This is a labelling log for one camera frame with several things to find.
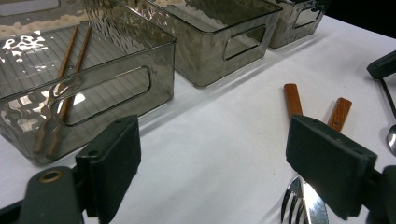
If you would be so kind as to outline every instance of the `black background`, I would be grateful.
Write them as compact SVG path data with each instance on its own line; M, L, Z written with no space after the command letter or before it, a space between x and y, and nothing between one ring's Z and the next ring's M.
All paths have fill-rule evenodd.
M396 1L332 0L326 15L360 28L396 38Z

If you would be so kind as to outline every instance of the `black clamp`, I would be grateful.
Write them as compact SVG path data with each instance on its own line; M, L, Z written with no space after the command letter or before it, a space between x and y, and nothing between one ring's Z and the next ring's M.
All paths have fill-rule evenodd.
M356 217L364 205L376 223L396 224L396 166L380 174L374 152L319 120L293 115L286 156L340 218Z
M84 147L76 166L34 175L22 201L0 210L0 223L83 223L82 212L109 223L141 161L137 116L118 119Z

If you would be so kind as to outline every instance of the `bin handle cutout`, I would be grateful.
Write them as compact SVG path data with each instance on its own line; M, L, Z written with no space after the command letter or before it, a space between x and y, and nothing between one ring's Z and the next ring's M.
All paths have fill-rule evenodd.
M257 48L264 38L265 31L266 25L263 24L232 35L225 44L222 53L223 60L228 61L251 49Z
M294 25L293 25L293 29L297 29L303 26L306 26L308 24L311 24L312 22L315 22L321 12L322 12L322 8L323 6L319 6L319 7L308 7L303 9L300 14L298 15Z
M140 66L112 78L94 83L84 89L78 90L78 92L65 90L56 97L55 102L52 104L52 116L57 120L57 122L67 127L78 126L148 92L152 85L151 74L152 71L149 67ZM129 92L121 92L120 89L117 88L116 84L123 85L122 89L125 89L126 91L129 90ZM106 95L103 93L103 91L107 91L106 87L113 88L116 91L116 94L110 94L110 92L108 92L109 95ZM104 97L99 99L95 98L95 96L101 95L106 95L109 99L105 99ZM68 115L64 119L61 119L59 113L63 103L68 98L73 98L73 105L70 106ZM90 104L91 107L87 108L83 105L78 105L84 104L84 101L89 101L87 104ZM85 109L85 114L79 111L82 107Z

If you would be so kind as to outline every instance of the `storage basket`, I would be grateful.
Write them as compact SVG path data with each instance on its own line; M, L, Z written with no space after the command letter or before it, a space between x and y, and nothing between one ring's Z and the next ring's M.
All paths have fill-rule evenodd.
M264 56L281 7L261 0L124 0L177 38L176 70L207 86Z
M330 0L268 0L283 7L269 47L278 49L312 35L329 7Z
M175 38L114 1L58 3L0 16L0 134L37 165L84 146L116 119L149 112L174 93ZM58 77L76 24L65 75ZM82 68L76 70L89 27Z

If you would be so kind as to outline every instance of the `metal rivet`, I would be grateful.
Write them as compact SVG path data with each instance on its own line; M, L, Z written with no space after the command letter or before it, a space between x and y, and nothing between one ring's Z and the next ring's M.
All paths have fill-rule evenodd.
M58 170L48 171L42 176L40 176L40 179L38 181L41 183L50 183L61 178L63 174L64 173L62 171L58 171Z

